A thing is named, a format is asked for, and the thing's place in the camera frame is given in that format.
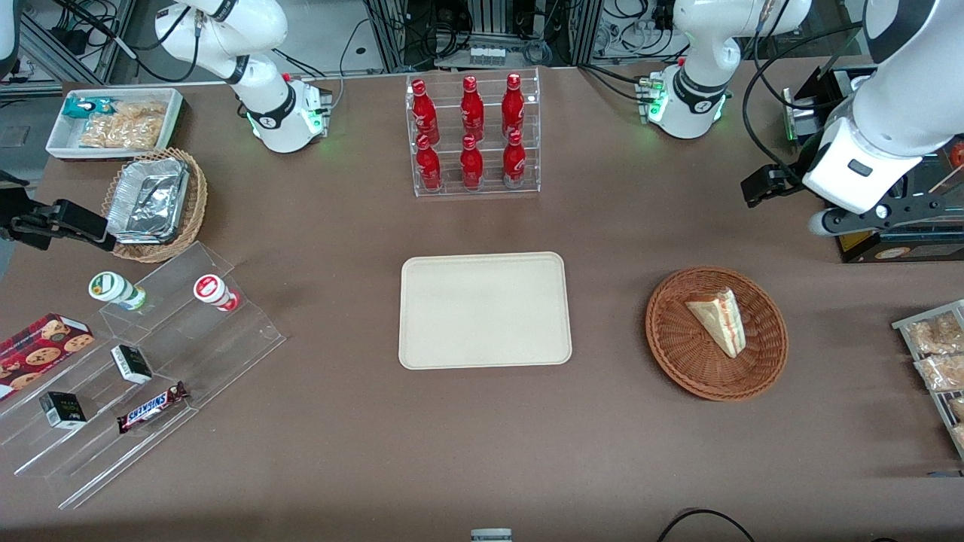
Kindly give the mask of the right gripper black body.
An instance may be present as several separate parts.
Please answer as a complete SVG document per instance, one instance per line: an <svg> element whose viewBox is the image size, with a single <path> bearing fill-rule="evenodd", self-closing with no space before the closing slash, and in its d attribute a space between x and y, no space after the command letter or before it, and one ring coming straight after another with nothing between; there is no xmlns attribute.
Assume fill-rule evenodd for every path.
<svg viewBox="0 0 964 542"><path fill-rule="evenodd" d="M57 236L56 205L30 199L26 190L1 190L1 237L25 245L49 245Z"/></svg>

